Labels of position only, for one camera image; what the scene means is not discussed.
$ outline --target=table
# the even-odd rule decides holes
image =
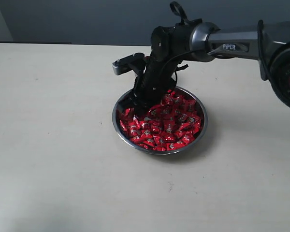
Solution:
[[[158,157],[112,125],[150,47],[0,44],[0,232],[290,232],[290,109],[256,61],[184,62],[209,116],[192,150]]]

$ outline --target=metal bowl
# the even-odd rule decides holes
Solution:
[[[176,150],[171,150],[171,151],[152,151],[152,150],[146,150],[145,148],[142,148],[142,147],[134,144],[128,138],[126,138],[125,135],[122,133],[122,131],[120,129],[117,107],[118,107],[118,102],[121,101],[122,99],[124,99],[126,97],[126,95],[130,92],[130,90],[127,91],[126,93],[124,93],[118,99],[118,101],[116,102],[116,104],[114,106],[114,109],[113,109],[113,115],[112,115],[113,125],[114,125],[114,128],[115,128],[115,131],[121,137],[121,139],[123,141],[125,141],[127,144],[129,144],[130,146],[132,146],[132,147],[134,147],[134,148],[136,148],[136,149],[138,149],[140,151],[143,151],[143,152],[146,152],[146,153],[149,153],[149,154],[153,154],[153,155],[169,155],[169,154],[174,154],[174,153],[178,153],[178,152],[181,152],[181,151],[185,151],[185,150],[193,147],[194,145],[196,145],[196,143],[205,134],[205,131],[206,131],[206,128],[207,128],[208,118],[207,118],[206,109],[205,109],[204,105],[202,104],[202,102],[196,96],[194,96],[192,93],[190,93],[189,91],[187,91],[187,90],[185,90],[185,89],[183,89],[181,87],[176,87],[175,90],[178,93],[180,93],[181,95],[183,95],[185,97],[185,99],[195,99],[197,101],[196,102],[196,109],[198,111],[198,115],[203,116],[203,117],[201,117],[202,118],[201,126],[202,126],[203,129],[200,132],[198,132],[198,133],[196,133],[194,135],[195,140],[192,143],[190,143],[187,146],[182,147],[180,149],[176,149]]]

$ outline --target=bowl rim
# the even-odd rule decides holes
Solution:
[[[203,129],[201,131],[201,133],[199,134],[199,136],[190,144],[188,144],[187,146],[184,146],[182,148],[179,148],[179,149],[176,149],[176,150],[171,150],[171,151],[152,151],[152,150],[146,150],[145,148],[142,148],[136,144],[134,144],[133,142],[131,142],[129,139],[127,139],[122,133],[121,133],[121,130],[120,130],[120,127],[119,125],[117,124],[116,122],[116,112],[117,112],[117,105],[118,105],[118,102],[121,101],[130,91],[127,91],[125,92],[116,102],[114,108],[113,108],[113,113],[112,113],[112,121],[113,121],[113,126],[115,128],[115,131],[117,132],[117,134],[119,135],[119,137],[125,141],[127,144],[129,144],[130,146],[132,146],[133,148],[136,148],[137,150],[140,150],[140,151],[143,151],[143,152],[146,152],[148,154],[153,154],[153,155],[170,155],[170,154],[175,154],[175,153],[178,153],[178,152],[181,152],[183,150],[187,150],[189,148],[191,148],[192,146],[194,146],[196,144],[196,142],[198,142],[205,134],[206,132],[206,129],[207,129],[207,125],[208,125],[208,116],[207,116],[207,111],[203,105],[203,103],[200,101],[199,98],[197,98],[193,93],[189,92],[188,90],[182,88],[182,87],[179,87],[179,86],[176,86],[175,89],[179,89],[187,94],[189,94],[190,96],[192,96],[196,101],[197,103],[200,105],[200,107],[202,108],[203,110],[203,114],[204,114],[204,124],[203,124]]]

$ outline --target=stainless steel bowl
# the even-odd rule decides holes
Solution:
[[[117,107],[118,107],[118,102],[120,100],[124,99],[126,97],[126,95],[129,93],[129,91],[126,92],[126,93],[124,93],[118,99],[118,101],[116,102],[116,104],[114,106],[114,109],[113,109],[113,118],[112,118],[113,125],[114,125],[114,128],[115,128],[115,131],[121,137],[121,139],[123,141],[125,141],[127,144],[129,144],[130,146],[132,146],[132,147],[134,147],[134,148],[136,148],[136,149],[138,149],[140,151],[143,151],[143,152],[146,152],[146,153],[149,153],[149,154],[153,154],[153,155],[169,155],[169,154],[174,154],[174,153],[178,153],[178,152],[181,152],[181,151],[185,151],[185,150],[193,147],[194,145],[196,145],[196,143],[205,134],[205,131],[206,131],[206,128],[207,128],[208,118],[207,118],[206,109],[205,109],[204,105],[202,104],[202,102],[196,96],[194,96],[192,93],[190,93],[189,91],[187,91],[187,90],[185,90],[185,89],[183,89],[181,87],[176,87],[175,90],[178,93],[180,93],[181,95],[185,96],[186,99],[195,99],[197,101],[196,108],[197,108],[197,111],[198,111],[198,115],[202,115],[203,114],[203,119],[202,119],[202,128],[203,129],[201,130],[201,132],[198,132],[198,133],[195,134],[195,140],[192,143],[190,143],[187,146],[182,147],[180,149],[176,149],[176,150],[171,150],[171,151],[152,151],[152,150],[146,150],[145,148],[142,148],[142,147],[134,144],[128,138],[126,138],[123,135],[123,133],[121,132],[121,129],[120,129]]]

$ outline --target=robotic arm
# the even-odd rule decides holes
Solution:
[[[133,89],[119,102],[121,111],[133,107],[146,111],[159,103],[176,86],[176,71],[187,67],[178,67],[182,61],[210,62],[215,58],[258,60],[262,80],[269,80],[277,97],[290,107],[290,22],[264,25],[260,20],[257,26],[219,29],[201,19],[188,20],[175,1],[170,8],[181,22],[153,30],[149,57],[136,53],[113,63],[116,75],[131,70],[136,73]]]

